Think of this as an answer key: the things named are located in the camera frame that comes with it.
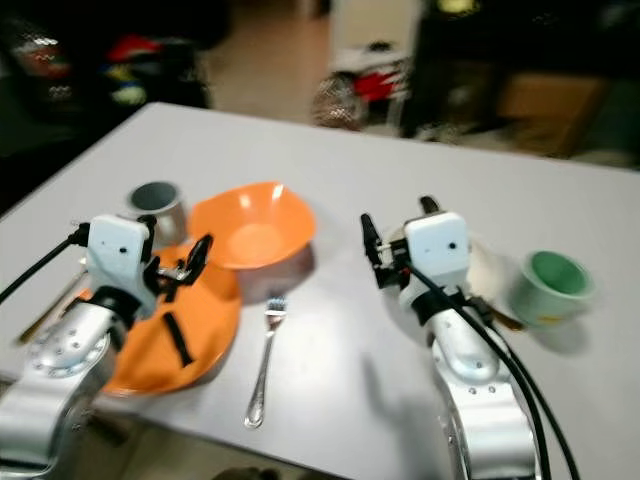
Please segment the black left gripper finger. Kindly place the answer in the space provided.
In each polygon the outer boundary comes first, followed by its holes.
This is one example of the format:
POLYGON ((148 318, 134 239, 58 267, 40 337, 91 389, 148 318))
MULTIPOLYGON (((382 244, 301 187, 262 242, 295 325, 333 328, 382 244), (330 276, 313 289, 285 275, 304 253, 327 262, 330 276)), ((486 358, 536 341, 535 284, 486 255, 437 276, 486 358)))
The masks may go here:
POLYGON ((206 268, 207 257, 212 246, 212 236, 201 236, 189 248, 186 260, 182 262, 182 285, 193 285, 206 268))

